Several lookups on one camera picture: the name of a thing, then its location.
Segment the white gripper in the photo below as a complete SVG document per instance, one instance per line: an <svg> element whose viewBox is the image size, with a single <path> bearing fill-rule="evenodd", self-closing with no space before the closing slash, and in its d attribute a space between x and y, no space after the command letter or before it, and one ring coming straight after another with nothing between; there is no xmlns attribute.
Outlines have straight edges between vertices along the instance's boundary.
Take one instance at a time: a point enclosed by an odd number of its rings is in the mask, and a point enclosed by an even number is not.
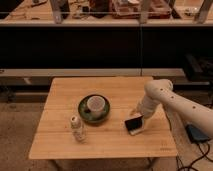
<svg viewBox="0 0 213 171"><path fill-rule="evenodd" d="M143 116L142 128L145 129L148 124L148 118L151 118L154 115L159 104L159 101L156 101L149 96L144 96L143 99L138 102L137 107L132 109L130 116L140 113Z"/></svg>

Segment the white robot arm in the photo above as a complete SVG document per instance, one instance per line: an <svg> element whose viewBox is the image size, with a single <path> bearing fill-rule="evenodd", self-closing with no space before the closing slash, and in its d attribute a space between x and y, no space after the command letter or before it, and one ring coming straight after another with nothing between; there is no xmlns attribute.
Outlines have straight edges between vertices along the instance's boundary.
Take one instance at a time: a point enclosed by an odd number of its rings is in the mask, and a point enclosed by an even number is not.
<svg viewBox="0 0 213 171"><path fill-rule="evenodd" d="M168 79L148 81L144 85L145 94L132 113L139 113L144 119L151 118L159 104L167 106L186 118L207 136L213 138L213 110L184 98L173 92L173 84Z"/></svg>

